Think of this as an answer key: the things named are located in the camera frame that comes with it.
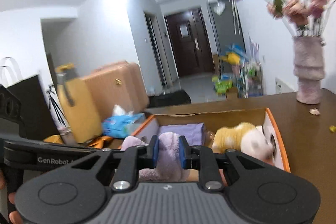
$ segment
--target hallway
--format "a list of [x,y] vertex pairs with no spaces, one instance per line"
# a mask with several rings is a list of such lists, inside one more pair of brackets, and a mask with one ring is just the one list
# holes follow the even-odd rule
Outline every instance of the hallway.
[[212,73],[202,73],[178,79],[169,91],[183,89],[191,98],[192,104],[223,101],[225,96],[218,96],[211,81]]

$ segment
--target purple cloth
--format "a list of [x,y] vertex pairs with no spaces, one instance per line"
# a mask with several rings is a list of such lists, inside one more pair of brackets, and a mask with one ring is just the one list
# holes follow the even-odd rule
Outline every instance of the purple cloth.
[[203,145],[205,140],[204,123],[190,123],[176,126],[161,126],[159,135],[165,132],[173,132],[185,136],[190,146]]

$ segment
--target toy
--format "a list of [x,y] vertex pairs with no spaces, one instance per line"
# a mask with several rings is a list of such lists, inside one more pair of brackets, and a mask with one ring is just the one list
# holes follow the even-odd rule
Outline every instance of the toy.
[[[121,150],[131,146],[147,145],[134,136],[125,138]],[[181,168],[179,159],[179,135],[166,132],[159,136],[159,157],[155,169],[139,171],[139,181],[181,182],[186,181],[190,170]]]
[[234,128],[223,127],[217,130],[212,150],[224,153],[233,148],[259,160],[269,158],[273,153],[273,145],[253,124],[242,122]]

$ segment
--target human hand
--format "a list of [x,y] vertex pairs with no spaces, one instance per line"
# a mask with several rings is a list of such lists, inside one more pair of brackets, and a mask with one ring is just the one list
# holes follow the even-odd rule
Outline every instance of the human hand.
[[[6,186],[6,180],[5,177],[3,175],[2,170],[0,169],[0,189],[3,189]],[[10,193],[8,196],[8,199],[10,201],[10,203],[14,204],[14,197],[15,197],[15,193]],[[22,218],[19,215],[18,211],[14,211],[11,212],[9,214],[9,220],[13,223],[13,224],[23,224]]]

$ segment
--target door frame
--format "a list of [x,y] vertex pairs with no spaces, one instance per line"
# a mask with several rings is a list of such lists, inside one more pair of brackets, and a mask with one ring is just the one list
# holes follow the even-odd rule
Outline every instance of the door frame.
[[[144,18],[145,18],[146,27],[147,27],[147,30],[148,30],[148,36],[150,38],[150,42],[151,42],[155,62],[156,62],[156,65],[157,65],[157,70],[158,70],[159,77],[160,77],[159,70],[161,70],[161,72],[162,72],[163,79],[161,79],[161,77],[160,77],[160,81],[161,81],[161,83],[162,83],[162,81],[164,81],[163,87],[172,86],[172,77],[171,77],[171,73],[170,73],[169,64],[168,64],[168,61],[167,61],[166,51],[165,51],[165,48],[164,48],[164,45],[163,45],[162,34],[161,34],[160,25],[159,25],[157,16],[155,14],[147,12],[147,11],[144,11],[143,15],[144,15]],[[147,18],[150,20],[150,23],[151,23],[150,26],[147,23]],[[150,32],[152,33],[153,38],[154,38],[153,42],[152,42],[152,39],[151,39]],[[156,60],[155,52],[157,53],[157,56],[158,56],[159,60]]]
[[165,14],[163,17],[165,19],[165,24],[166,24],[166,30],[168,32],[168,38],[169,38],[169,42],[170,42],[170,46],[171,46],[171,50],[173,52],[173,56],[174,56],[174,61],[175,61],[175,67],[176,67],[176,71],[177,71],[177,76],[179,77],[179,70],[177,68],[177,64],[176,64],[176,55],[175,55],[175,49],[174,49],[174,45],[172,43],[172,39],[171,39],[171,34],[170,34],[170,31],[169,31],[169,27],[168,27],[168,22],[167,22],[167,17],[168,16],[172,16],[172,15],[176,15],[176,14],[179,14],[179,13],[183,13],[183,12],[187,12],[187,11],[191,11],[193,9],[197,9],[199,11],[199,14],[201,16],[201,21],[202,21],[202,25],[203,25],[203,29],[204,29],[204,33],[205,33],[205,38],[206,38],[206,42],[207,42],[207,47],[209,49],[209,52],[211,53],[211,47],[210,47],[210,41],[209,41],[209,35],[208,35],[208,30],[207,30],[207,27],[205,25],[205,21],[204,21],[204,16],[203,16],[203,13],[202,13],[202,8],[201,6],[195,6],[195,7],[190,7],[190,8],[187,8],[185,10],[178,10],[178,11],[175,11],[175,12],[172,12],[172,13],[167,13]]

